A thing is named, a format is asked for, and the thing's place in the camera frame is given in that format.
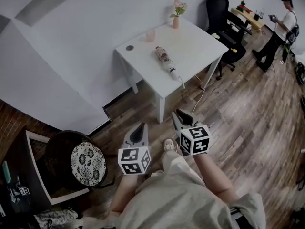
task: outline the black office chair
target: black office chair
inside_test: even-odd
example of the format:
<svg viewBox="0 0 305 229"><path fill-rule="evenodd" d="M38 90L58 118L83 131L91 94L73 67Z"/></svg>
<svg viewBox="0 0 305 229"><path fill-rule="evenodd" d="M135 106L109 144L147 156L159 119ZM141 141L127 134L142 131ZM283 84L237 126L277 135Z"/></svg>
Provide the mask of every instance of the black office chair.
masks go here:
<svg viewBox="0 0 305 229"><path fill-rule="evenodd" d="M228 0L207 0L206 6L209 18L207 32L218 34L220 36L219 41L229 48L229 51L222 56L218 64L220 76L217 76L216 79L220 80L223 75L221 61L231 66L231 71L234 71L233 63L240 60L246 53L246 49L241 45L242 38L245 33L251 35L251 32L243 26L244 23L240 18L228 11ZM239 29L239 32L232 30L232 26L227 22L228 20Z"/></svg>

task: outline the gray t-shirt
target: gray t-shirt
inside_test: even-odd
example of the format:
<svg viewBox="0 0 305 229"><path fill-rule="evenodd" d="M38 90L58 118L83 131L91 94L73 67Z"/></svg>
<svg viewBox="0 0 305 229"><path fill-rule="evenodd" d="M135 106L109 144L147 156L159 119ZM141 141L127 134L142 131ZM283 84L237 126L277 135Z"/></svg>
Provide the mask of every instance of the gray t-shirt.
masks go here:
<svg viewBox="0 0 305 229"><path fill-rule="evenodd" d="M146 180L119 216L120 229L233 228L230 208L239 208L255 229L265 229L259 194L247 194L227 205L192 174L162 174Z"/></svg>

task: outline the pink vase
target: pink vase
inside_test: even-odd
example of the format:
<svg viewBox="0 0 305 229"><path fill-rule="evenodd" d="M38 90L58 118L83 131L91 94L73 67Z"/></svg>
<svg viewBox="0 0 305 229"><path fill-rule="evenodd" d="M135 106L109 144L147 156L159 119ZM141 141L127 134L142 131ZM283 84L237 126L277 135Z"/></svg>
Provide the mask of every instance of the pink vase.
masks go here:
<svg viewBox="0 0 305 229"><path fill-rule="evenodd" d="M174 17L173 19L173 28L177 29L179 27L179 17Z"/></svg>

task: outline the sneaker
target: sneaker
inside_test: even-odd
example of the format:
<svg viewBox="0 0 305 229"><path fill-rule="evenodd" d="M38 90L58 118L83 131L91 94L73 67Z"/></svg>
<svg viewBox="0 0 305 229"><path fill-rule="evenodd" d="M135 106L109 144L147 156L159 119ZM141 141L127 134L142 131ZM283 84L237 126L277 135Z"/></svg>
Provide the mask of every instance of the sneaker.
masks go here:
<svg viewBox="0 0 305 229"><path fill-rule="evenodd" d="M260 62L260 61L256 61L255 63L256 63L256 65L257 65L258 67L260 67L265 73L267 72L268 69L265 68L264 63L262 63L262 62Z"/></svg>
<svg viewBox="0 0 305 229"><path fill-rule="evenodd" d="M174 151L174 144L173 144L173 141L171 139L166 139L163 143L163 147L164 147L165 151L167 151L167 150Z"/></svg>
<svg viewBox="0 0 305 229"><path fill-rule="evenodd" d="M255 56L255 58L257 58L258 61L261 61L262 58L259 56L259 52L256 50L252 50L253 55Z"/></svg>

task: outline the black shoe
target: black shoe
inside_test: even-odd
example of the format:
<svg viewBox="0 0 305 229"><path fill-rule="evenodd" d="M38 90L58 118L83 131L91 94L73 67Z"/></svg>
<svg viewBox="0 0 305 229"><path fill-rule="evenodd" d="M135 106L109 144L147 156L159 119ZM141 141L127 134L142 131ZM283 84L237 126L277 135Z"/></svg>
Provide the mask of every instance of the black shoe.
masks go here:
<svg viewBox="0 0 305 229"><path fill-rule="evenodd" d="M258 51L256 51L256 50L252 50L252 53L253 53L253 55L255 56L255 58L258 60L258 61L261 61L262 60L262 58L259 56L259 52Z"/></svg>
<svg viewBox="0 0 305 229"><path fill-rule="evenodd" d="M267 72L268 69L265 68L264 63L260 62L260 61L256 61L256 64L258 67L260 67L265 73Z"/></svg>

